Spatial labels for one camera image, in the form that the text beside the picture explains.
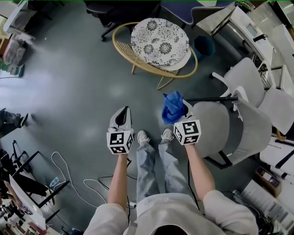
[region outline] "white shirt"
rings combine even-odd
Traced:
[[[203,201],[205,217],[193,199],[185,194],[169,193],[147,197],[137,205],[137,227],[128,233],[128,218],[118,204],[99,206],[84,235],[153,235],[164,225],[181,227],[188,235],[258,235],[254,215],[245,206],[219,191],[207,193]]]

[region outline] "white chair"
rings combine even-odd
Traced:
[[[212,75],[228,87],[221,97],[228,96],[238,88],[244,100],[264,112],[272,125],[282,134],[286,134],[294,122],[294,98],[276,89],[276,82],[268,63],[264,61],[262,64],[267,67],[267,82],[271,83],[271,88],[267,92],[258,71],[261,66],[256,68],[249,58],[242,59],[224,77],[217,73]]]

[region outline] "white cable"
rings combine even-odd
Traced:
[[[54,152],[54,153],[52,153],[52,155],[51,155],[51,160],[53,161],[53,163],[55,164],[55,166],[61,171],[61,174],[62,174],[62,176],[63,176],[63,178],[64,178],[64,181],[61,182],[61,183],[59,183],[59,184],[57,184],[57,185],[55,185],[54,188],[53,188],[53,191],[55,190],[55,188],[56,188],[57,186],[59,186],[59,185],[61,185],[61,184],[63,184],[63,183],[66,182],[66,178],[65,178],[65,176],[64,176],[64,174],[63,174],[63,171],[59,168],[59,166],[58,166],[58,165],[55,163],[55,161],[53,160],[53,156],[54,156],[54,154],[58,154],[58,155],[61,157],[61,159],[64,161],[64,163],[65,163],[65,165],[66,165],[66,169],[68,170],[68,176],[69,176],[69,179],[70,179],[70,183],[72,184],[72,187],[73,187],[73,189],[75,190],[75,192],[77,193],[77,195],[79,196],[79,198],[82,199],[83,201],[85,201],[86,203],[88,203],[89,205],[91,205],[91,206],[97,208],[97,206],[94,206],[93,204],[89,203],[88,201],[86,201],[84,198],[82,198],[82,197],[79,195],[78,191],[76,190],[76,188],[75,188],[74,185],[73,185],[72,178],[70,177],[70,173],[69,173],[69,169],[68,169],[68,164],[66,163],[66,161],[64,160],[64,158],[61,156],[61,154],[60,154],[59,152]],[[100,182],[98,182],[97,180],[95,180],[95,179],[84,179],[84,184],[85,184],[89,189],[95,191],[95,192],[96,192],[96,193],[97,193],[97,194],[98,194],[98,195],[104,200],[104,202],[106,203],[105,198],[104,198],[104,197],[103,197],[98,191],[96,191],[95,189],[89,187],[89,186],[85,183],[85,181],[87,181],[87,180],[89,180],[89,181],[95,181],[95,182],[99,183],[102,187],[103,187],[103,185],[102,185]]]

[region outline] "light blue jeans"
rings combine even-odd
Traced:
[[[162,140],[158,145],[159,155],[164,167],[164,185],[166,193],[190,194],[188,183],[179,171],[179,162],[173,156],[169,140]],[[155,179],[155,150],[148,142],[142,142],[137,149],[137,203],[144,198],[159,194]]]

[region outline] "gray chair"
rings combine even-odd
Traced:
[[[261,152],[271,138],[271,121],[262,111],[243,100],[236,93],[237,105],[243,117],[241,141],[232,153],[225,154],[223,148],[227,143],[230,124],[226,107],[217,102],[199,102],[193,107],[193,114],[200,120],[201,137],[196,144],[200,156],[220,169],[235,165],[245,158]],[[219,153],[225,164],[212,159],[211,155]]]
[[[294,98],[284,91],[276,89],[276,82],[266,61],[268,70],[267,84],[271,88],[265,92],[264,81],[261,79],[255,64],[249,59],[242,59],[231,68],[224,77],[212,73],[213,77],[222,81],[228,90],[221,96],[226,97],[235,89],[242,89],[242,98],[264,112],[271,123],[281,133],[286,134],[294,122]]]

